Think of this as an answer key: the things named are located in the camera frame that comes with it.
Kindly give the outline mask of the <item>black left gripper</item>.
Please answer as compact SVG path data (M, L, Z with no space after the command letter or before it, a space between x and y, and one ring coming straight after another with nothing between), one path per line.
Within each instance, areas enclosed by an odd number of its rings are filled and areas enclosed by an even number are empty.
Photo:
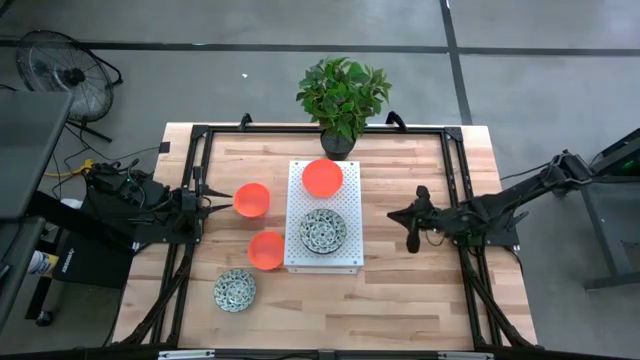
M194 188L190 189L189 185L184 185L181 189L182 213L193 223L194 226L201 226L202 219L208 218L214 212L231 207L231 204L225 204L202 208L203 195L221 198L232 198L232 195L218 192L207 185L203 186L203 169L201 166L194 166L192 175Z

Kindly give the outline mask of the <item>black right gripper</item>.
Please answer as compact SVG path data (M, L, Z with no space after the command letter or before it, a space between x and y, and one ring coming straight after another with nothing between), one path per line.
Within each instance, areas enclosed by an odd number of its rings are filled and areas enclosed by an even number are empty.
M441 238L434 243L425 234L427 242L434 246L440 246L446 239L445 232L437 227L436 222L440 219L442 210L436 208L431 202L431 195L426 186L419 185L416 189L416 199L407 208L389 212L388 218L408 229L406 240L407 250L415 254L420 250L420 231L431 231L438 233Z

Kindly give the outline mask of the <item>orange plastic mini bowl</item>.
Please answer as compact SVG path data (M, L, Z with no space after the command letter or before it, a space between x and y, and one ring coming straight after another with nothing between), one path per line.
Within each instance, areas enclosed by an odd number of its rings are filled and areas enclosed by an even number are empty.
M284 261L285 240L274 231L262 231L249 242L248 258L251 265L259 270L270 271Z
M311 161L302 172L302 183L306 191L314 197L328 198L338 192L343 185L340 166L329 159Z
M260 183L247 183L236 191L233 207L244 217L261 217L269 210L270 192Z

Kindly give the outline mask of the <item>teal bowl patterned inside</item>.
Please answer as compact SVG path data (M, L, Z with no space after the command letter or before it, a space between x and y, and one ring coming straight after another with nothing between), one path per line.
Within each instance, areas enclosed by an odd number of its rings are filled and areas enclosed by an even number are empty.
M330 209L314 209L307 213L299 225L302 244L311 252L320 255L339 250L347 238L344 219Z
M214 284L214 301L223 311L238 313L246 310L254 301L257 292L254 277L242 269L231 269L222 273Z

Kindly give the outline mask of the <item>white perforated metal shelf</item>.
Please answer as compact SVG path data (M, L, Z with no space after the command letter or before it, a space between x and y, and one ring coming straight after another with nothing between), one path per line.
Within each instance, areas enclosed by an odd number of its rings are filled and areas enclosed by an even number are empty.
M364 265L360 163L338 163L343 185L328 198L314 197L304 188L302 172L308 164L302 160L289 163L284 266L291 273L356 274ZM315 254L300 240L301 220L314 209L333 210L346 223L346 241L334 253Z

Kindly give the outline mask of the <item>black case white lettering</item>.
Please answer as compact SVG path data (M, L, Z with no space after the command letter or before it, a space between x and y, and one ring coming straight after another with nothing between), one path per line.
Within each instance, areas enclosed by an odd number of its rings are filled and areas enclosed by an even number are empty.
M120 289L127 282L133 253L68 233L57 257L55 280Z

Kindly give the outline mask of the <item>green potted plant black pot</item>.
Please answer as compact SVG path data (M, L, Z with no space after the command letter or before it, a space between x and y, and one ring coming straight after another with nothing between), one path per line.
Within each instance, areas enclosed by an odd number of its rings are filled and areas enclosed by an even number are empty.
M326 157L344 161L364 133L367 120L381 113L391 88L381 68L347 57L327 57L305 71L295 101L321 128Z

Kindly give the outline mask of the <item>white can colourful label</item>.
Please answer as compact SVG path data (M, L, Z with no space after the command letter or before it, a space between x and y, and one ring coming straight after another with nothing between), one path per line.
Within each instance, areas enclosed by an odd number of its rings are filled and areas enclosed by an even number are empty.
M35 250L27 268L27 273L51 278L58 260L59 257L56 255Z

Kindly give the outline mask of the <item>dark grey desk top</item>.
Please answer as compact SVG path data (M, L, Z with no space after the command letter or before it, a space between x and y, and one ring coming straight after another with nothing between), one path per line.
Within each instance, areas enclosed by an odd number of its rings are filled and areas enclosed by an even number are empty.
M68 93L0 90L0 220L28 212L71 103Z

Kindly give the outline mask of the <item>black floor fan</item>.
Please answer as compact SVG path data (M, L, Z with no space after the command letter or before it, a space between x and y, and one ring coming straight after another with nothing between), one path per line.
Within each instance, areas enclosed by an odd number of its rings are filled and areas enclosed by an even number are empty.
M78 40L51 30L30 31L20 38L16 66L28 90L71 96L68 125L107 143L112 141L89 125L111 110L114 89L124 83L118 68Z

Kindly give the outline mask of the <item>dark grey metal stand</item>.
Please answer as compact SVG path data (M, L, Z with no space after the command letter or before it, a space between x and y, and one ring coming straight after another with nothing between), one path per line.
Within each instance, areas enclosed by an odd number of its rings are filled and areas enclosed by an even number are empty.
M587 290L640 285L640 267L627 254L640 248L640 128L588 162L591 182L580 189L609 274L584 283Z

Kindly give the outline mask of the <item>black rig crossbar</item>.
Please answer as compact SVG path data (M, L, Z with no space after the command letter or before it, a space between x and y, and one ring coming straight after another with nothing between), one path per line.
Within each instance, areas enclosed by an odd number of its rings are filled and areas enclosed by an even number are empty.
M438 360L437 354L453 350L277 350L213 349L211 360ZM98 348L0 355L0 360L157 360L161 351L177 349L167 344L114 345ZM541 348L484 346L475 351L491 353L495 360L632 360L629 358L569 353Z

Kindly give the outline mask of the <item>grey side cart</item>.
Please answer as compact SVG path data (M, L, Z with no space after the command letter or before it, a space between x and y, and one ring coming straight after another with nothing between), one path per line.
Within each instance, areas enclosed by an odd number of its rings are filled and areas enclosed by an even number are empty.
M46 221L0 222L0 333L9 317Z

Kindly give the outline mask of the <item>black aluminium table frame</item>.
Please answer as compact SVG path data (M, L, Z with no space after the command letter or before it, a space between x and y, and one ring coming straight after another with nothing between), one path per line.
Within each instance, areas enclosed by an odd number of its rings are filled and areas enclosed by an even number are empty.
M245 311L216 306L213 289L225 271L249 269L250 239L284 233L289 165L323 150L311 124L170 123L168 148L155 177L170 186L202 165L206 181L230 195L257 182L271 193L268 212L250 219L231 209L212 214L193 250L184 290L170 302L161 331L181 348L469 350L478 338L497 338L481 305L469 306L462 250L436 234L416 254L388 213L409 205L418 186L447 207L500 190L491 140L484 126L374 125L349 161L360 169L363 256L354 274L255 271L257 297Z

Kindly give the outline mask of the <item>silver metal bracket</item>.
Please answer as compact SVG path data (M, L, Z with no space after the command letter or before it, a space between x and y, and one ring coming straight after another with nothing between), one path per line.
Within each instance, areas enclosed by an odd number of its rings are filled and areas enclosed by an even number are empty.
M495 360L491 353L442 351L437 354L438 360Z
M211 360L215 351L211 349L161 351L157 360Z

